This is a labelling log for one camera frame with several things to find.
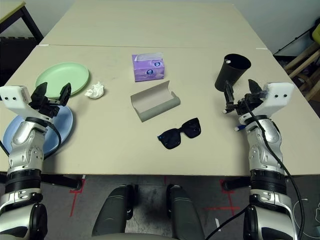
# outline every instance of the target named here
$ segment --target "blue plate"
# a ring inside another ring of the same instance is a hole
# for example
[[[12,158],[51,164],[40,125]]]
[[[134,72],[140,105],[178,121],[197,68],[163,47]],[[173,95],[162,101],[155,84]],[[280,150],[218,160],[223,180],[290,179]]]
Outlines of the blue plate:
[[[9,126],[6,128],[3,136],[3,145],[8,150],[9,153],[12,151],[11,141],[15,135],[19,125],[24,119],[21,116],[16,116]],[[53,118],[53,124],[61,135],[61,143],[63,143],[69,136],[72,126],[74,124],[74,116],[67,106],[60,106],[58,115]],[[45,140],[43,145],[44,154],[50,153],[58,146],[57,134],[50,128],[47,127],[48,131],[45,134]]]

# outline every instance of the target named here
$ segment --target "sunglasses lens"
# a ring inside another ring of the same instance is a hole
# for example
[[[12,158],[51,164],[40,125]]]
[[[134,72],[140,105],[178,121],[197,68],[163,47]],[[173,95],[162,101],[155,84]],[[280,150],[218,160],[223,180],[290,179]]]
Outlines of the sunglasses lens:
[[[181,143],[180,132],[176,128],[165,131],[158,139],[167,149],[173,149]]]
[[[182,130],[189,138],[193,139],[201,133],[201,127],[198,118],[191,119],[182,125]]]

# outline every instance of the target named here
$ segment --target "green plate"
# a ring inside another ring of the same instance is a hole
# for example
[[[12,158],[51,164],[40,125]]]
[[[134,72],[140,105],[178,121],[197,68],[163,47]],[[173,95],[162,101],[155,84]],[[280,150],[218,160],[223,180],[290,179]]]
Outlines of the green plate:
[[[59,98],[63,86],[71,83],[71,95],[79,92],[89,80],[89,70],[76,62],[62,62],[46,69],[37,78],[35,86],[47,82],[48,98]]]

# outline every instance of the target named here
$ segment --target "black cup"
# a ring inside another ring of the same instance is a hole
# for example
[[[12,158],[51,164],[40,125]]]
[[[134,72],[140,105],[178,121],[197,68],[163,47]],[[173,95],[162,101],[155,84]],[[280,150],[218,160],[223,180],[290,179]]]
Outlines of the black cup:
[[[239,54],[228,54],[224,57],[219,76],[215,81],[215,88],[221,92],[225,91],[226,81],[233,86],[244,72],[251,67],[251,62],[245,56]]]

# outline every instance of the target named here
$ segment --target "wall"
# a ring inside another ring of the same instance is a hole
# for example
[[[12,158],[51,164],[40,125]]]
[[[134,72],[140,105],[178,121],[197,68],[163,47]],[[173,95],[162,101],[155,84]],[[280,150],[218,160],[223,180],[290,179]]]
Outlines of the wall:
[[[25,0],[27,9],[43,35],[46,35],[51,30],[74,1],[75,0]],[[320,0],[193,1],[233,3],[273,53],[312,27],[315,20],[320,17]],[[30,37],[31,33],[27,27],[24,26],[23,21],[19,20],[0,36]],[[306,35],[283,50],[280,55],[296,56],[310,44],[311,40],[309,36]]]

